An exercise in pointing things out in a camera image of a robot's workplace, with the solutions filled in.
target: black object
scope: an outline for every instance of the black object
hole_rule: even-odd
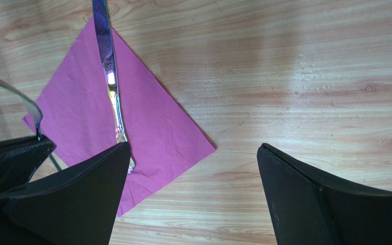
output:
[[[278,244],[392,244],[392,191],[342,179],[266,143],[257,159]]]
[[[45,137],[0,142],[0,244],[108,244],[130,163],[129,144],[17,186],[54,147]]]

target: wooden surface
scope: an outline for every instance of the wooden surface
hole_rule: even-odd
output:
[[[108,4],[113,27],[218,146],[117,218],[111,244],[275,244],[263,142],[392,190],[392,0]],[[91,16],[85,0],[0,0],[0,78],[36,99]],[[24,113],[0,96],[0,140],[31,134]]]

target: wood grain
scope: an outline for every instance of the wood grain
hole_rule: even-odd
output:
[[[392,1],[108,5],[113,27],[218,146],[117,218],[110,244],[276,244],[263,142],[392,190]],[[37,98],[91,12],[85,0],[0,0],[0,78]],[[0,139],[31,133],[15,99],[0,97]],[[47,164],[37,178],[54,171]]]

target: pink napkin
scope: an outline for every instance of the pink napkin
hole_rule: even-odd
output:
[[[197,125],[175,103],[146,66],[113,30],[124,122],[134,172],[127,177],[118,216],[215,151]],[[115,144],[93,18],[76,38],[37,99],[42,133],[55,153],[73,166]],[[30,116],[22,119],[31,129]]]

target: butter knife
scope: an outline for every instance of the butter knife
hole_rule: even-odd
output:
[[[122,112],[120,109],[119,85],[117,80],[116,60],[114,56],[113,39],[111,36],[110,20],[106,0],[92,0],[93,20],[95,22],[96,39],[100,51],[100,58],[107,82],[108,96],[113,109],[116,142],[128,142]],[[130,174],[136,163],[131,157],[128,173]]]

